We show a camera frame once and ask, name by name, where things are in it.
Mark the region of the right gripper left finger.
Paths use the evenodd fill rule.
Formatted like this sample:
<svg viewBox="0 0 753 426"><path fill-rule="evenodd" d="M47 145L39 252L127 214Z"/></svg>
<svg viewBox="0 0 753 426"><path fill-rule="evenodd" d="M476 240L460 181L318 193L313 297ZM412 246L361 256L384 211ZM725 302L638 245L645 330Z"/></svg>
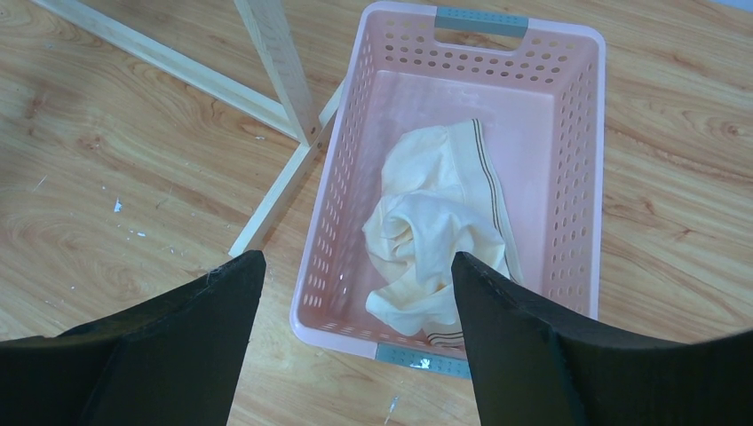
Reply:
<svg viewBox="0 0 753 426"><path fill-rule="evenodd" d="M226 424L265 272L251 250L55 337L2 342L2 424Z"/></svg>

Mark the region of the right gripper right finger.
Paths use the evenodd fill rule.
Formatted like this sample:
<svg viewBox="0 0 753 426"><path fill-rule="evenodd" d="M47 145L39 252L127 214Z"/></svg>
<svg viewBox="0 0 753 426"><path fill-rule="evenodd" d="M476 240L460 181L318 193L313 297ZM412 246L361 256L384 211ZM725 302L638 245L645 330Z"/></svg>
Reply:
<svg viewBox="0 0 753 426"><path fill-rule="evenodd" d="M571 311L467 253L451 272L482 424L751 424L750 331L677 343Z"/></svg>

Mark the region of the cream underwear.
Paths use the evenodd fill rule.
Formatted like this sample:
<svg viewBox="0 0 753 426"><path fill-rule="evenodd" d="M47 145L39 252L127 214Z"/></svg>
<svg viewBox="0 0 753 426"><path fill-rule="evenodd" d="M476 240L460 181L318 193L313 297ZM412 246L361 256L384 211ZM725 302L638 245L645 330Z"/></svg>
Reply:
<svg viewBox="0 0 753 426"><path fill-rule="evenodd" d="M384 287L365 308L400 335L461 347L451 266L467 252L524 281L503 187L482 124L470 119L403 134L384 160L381 195L362 227Z"/></svg>

